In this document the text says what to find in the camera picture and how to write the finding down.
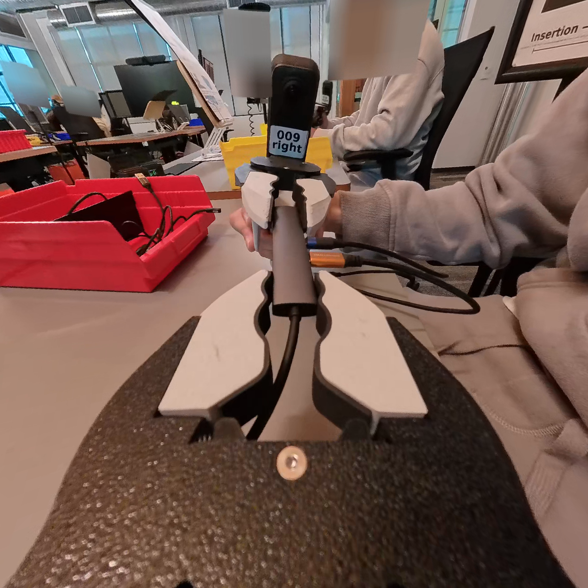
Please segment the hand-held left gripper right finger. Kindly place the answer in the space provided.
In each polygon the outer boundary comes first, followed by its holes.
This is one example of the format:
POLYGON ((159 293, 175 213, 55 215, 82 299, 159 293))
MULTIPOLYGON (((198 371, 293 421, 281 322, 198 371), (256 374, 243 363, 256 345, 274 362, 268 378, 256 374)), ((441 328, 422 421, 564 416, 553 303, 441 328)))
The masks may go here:
POLYGON ((357 290, 319 271, 313 401, 328 419, 424 417, 428 408, 384 313, 357 290))

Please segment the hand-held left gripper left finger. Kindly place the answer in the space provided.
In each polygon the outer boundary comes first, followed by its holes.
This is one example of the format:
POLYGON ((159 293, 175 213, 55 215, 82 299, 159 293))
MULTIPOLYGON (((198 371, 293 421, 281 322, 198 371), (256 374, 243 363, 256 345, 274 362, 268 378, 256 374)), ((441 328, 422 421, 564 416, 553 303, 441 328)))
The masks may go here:
POLYGON ((239 395, 271 372, 268 326, 272 274, 260 270, 232 287, 200 315, 161 399, 163 416, 220 418, 239 395))

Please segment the black cable blue plug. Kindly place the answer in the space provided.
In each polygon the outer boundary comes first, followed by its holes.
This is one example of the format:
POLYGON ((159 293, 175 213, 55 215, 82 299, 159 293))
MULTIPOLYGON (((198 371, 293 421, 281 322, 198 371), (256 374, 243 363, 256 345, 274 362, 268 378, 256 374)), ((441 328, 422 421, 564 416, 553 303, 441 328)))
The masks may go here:
POLYGON ((391 258, 391 259, 401 261, 404 264, 411 266, 412 268, 415 268, 417 270, 420 270, 423 273, 426 273, 428 275, 439 277, 439 278, 448 277, 448 275, 446 275, 444 273, 440 273, 440 272, 434 271, 430 268, 426 268, 426 267, 420 265, 419 263, 417 263, 416 261, 413 261, 413 260, 411 260, 401 254, 397 254, 393 251, 390 251, 390 250, 382 248, 382 247, 368 245, 368 244, 364 244, 364 243, 360 243, 360 242, 345 241, 345 240, 338 239, 338 238, 307 237, 306 238, 306 247, 309 250, 326 250, 327 251, 327 250, 332 250, 332 249, 344 249, 346 247, 350 247, 350 248, 359 249, 362 251, 363 250, 371 251, 371 252, 374 252, 377 254, 384 255, 386 258, 391 258))

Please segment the black cable orange plug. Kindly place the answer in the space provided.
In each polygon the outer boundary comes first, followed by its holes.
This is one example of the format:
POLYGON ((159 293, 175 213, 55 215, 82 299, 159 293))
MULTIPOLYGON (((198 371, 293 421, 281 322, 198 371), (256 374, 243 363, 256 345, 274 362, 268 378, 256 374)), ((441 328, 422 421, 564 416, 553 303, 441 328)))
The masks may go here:
POLYGON ((407 286, 411 288, 417 285, 417 281, 422 280, 433 284, 440 289, 450 293, 453 297, 460 299, 466 303, 467 308, 453 308, 453 307, 437 307, 431 305, 422 305, 418 303, 409 302, 407 300, 395 299, 388 296, 379 295, 375 292, 367 291, 355 287, 359 293, 363 294, 368 298, 378 300, 379 302, 396 304, 411 309, 416 309, 426 312, 434 313, 445 313, 455 315, 476 315, 481 311, 481 306, 472 297, 465 292, 461 291, 457 287, 449 284, 444 280, 445 275, 439 274, 432 270, 428 270, 422 267, 413 267, 404 263, 398 263, 386 259, 384 261, 376 259, 368 259, 363 256, 355 254, 346 254, 341 252, 318 252, 310 251, 309 253, 311 267, 321 269, 348 269, 352 268, 349 272, 331 272, 334 277, 342 277, 344 275, 358 275, 363 273, 373 274, 394 274, 405 278, 407 286))

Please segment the red plastic bin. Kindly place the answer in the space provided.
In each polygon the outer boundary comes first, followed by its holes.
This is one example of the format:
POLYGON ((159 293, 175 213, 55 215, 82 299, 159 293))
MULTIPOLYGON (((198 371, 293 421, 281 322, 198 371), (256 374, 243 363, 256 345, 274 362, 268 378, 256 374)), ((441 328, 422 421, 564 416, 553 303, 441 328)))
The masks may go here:
POLYGON ((10 153, 32 149, 25 130, 1 130, 0 131, 0 153, 10 153))
POLYGON ((145 251, 160 210, 136 178, 63 181, 1 196, 1 286, 152 292, 208 236, 216 209, 196 175, 149 179, 173 231, 145 251), (131 190, 144 232, 125 241, 108 222, 56 222, 90 192, 131 190))

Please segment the person's right forearm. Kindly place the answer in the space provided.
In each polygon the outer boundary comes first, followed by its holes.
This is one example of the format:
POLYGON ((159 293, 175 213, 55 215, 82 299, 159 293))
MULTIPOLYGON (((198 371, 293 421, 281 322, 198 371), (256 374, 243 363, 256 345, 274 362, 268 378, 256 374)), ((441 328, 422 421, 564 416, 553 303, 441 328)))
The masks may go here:
POLYGON ((476 249, 504 266, 515 257, 557 258, 587 271, 587 72, 547 108, 534 132, 465 180, 424 190, 380 180, 342 192, 347 241, 435 259, 476 249))

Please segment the grey desk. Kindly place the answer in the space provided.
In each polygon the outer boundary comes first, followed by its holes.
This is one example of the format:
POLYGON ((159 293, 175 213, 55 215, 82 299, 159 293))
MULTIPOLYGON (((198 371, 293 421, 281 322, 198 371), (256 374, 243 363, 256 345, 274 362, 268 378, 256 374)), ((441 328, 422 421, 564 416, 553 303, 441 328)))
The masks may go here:
POLYGON ((229 225, 153 293, 1 288, 1 576, 40 532, 78 446, 112 395, 188 319, 260 269, 229 225))

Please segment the person's right hand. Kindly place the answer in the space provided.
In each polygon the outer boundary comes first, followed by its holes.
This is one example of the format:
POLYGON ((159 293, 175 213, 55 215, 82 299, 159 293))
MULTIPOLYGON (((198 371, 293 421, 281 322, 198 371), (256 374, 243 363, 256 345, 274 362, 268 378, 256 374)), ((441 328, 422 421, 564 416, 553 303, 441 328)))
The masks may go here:
MULTIPOLYGON (((322 238, 327 233, 333 233, 336 237, 342 235, 342 210, 341 191, 337 191, 331 199, 325 219, 317 228, 315 237, 322 238)), ((237 231, 245 241, 249 252, 257 252, 261 257, 273 259, 273 236, 268 229, 260 229, 258 233, 253 229, 253 221, 248 216, 245 208, 234 211, 229 222, 231 227, 237 231)))

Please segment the grey wood-edged table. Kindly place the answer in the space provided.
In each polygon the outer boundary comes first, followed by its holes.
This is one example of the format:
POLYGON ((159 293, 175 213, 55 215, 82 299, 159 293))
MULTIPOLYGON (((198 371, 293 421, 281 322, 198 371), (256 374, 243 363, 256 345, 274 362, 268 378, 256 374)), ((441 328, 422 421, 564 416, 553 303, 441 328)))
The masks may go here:
POLYGON ((241 198, 240 189, 232 189, 223 160, 195 162, 195 156, 195 153, 191 153, 168 164, 164 164, 163 170, 168 175, 199 176, 212 201, 241 198))

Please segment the wooden document stand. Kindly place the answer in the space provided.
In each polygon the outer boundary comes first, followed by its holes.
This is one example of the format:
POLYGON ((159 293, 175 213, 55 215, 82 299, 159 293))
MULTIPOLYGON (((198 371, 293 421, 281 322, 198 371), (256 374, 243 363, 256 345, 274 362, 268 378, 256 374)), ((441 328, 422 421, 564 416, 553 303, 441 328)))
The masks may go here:
POLYGON ((183 44, 166 20, 144 1, 127 1, 136 13, 169 45, 177 57, 177 66, 195 98, 212 122, 214 130, 209 134, 202 151, 195 156, 195 162, 221 160, 221 139, 230 130, 233 116, 220 96, 212 78, 200 65, 197 57, 183 44))

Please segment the black box green display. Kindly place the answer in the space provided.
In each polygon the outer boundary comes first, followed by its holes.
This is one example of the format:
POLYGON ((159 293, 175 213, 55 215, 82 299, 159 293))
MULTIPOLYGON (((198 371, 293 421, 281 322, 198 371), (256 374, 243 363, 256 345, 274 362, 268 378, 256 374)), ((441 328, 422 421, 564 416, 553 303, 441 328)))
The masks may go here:
POLYGON ((141 164, 124 165, 115 169, 112 167, 111 178, 130 178, 137 174, 142 174, 145 177, 160 177, 165 176, 166 172, 163 165, 155 160, 143 162, 141 164))

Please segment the black computer monitor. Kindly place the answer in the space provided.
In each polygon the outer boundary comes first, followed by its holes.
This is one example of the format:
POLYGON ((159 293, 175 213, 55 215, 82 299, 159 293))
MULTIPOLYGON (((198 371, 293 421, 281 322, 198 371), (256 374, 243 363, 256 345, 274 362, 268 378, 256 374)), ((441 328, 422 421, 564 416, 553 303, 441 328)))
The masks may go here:
POLYGON ((181 74, 176 61, 155 65, 115 65, 126 104, 133 117, 142 117, 150 100, 165 99, 169 105, 186 105, 190 114, 196 113, 192 91, 181 74))

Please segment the black bin divider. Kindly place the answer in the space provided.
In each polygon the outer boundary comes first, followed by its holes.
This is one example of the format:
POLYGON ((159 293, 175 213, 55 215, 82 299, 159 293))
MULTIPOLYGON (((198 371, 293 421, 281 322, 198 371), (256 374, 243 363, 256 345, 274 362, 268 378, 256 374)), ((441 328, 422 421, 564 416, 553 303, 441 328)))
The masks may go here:
POLYGON ((112 197, 90 192, 80 197, 56 222, 108 222, 125 241, 138 238, 144 232, 131 190, 112 197))

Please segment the black office chair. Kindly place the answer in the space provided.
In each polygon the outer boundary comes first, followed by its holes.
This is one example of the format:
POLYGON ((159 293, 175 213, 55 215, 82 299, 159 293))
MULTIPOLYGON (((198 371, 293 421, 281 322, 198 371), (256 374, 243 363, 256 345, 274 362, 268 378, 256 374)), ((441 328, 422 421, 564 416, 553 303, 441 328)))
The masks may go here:
POLYGON ((418 279, 418 293, 433 296, 456 297, 459 290, 468 298, 479 298, 481 295, 514 297, 518 285, 522 288, 549 288, 551 285, 569 283, 575 280, 575 273, 568 267, 556 267, 556 259, 534 257, 515 257, 504 266, 496 266, 496 262, 483 261, 483 255, 476 249, 463 252, 438 252, 435 259, 427 260, 428 265, 438 266, 439 271, 448 274, 442 280, 451 286, 454 292, 441 286, 418 279))
MULTIPOLYGON (((432 166, 439 146, 477 74, 494 31, 495 27, 492 26, 479 35, 445 48, 445 68, 442 80, 444 100, 432 125, 428 141, 422 151, 420 165, 414 175, 414 181, 425 190, 430 187, 432 166)), ((399 179, 398 163, 411 154, 412 151, 407 148, 388 151, 367 150, 346 153, 343 161, 349 171, 378 169, 384 179, 397 180, 399 179)))

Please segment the framed wall sign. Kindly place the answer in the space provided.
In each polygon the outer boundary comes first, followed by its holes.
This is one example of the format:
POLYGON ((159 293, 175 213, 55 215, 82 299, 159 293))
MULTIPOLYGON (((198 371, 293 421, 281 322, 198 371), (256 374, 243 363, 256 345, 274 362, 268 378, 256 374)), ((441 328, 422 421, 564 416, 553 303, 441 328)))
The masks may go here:
POLYGON ((495 84, 575 79, 587 69, 587 1, 520 1, 495 84))

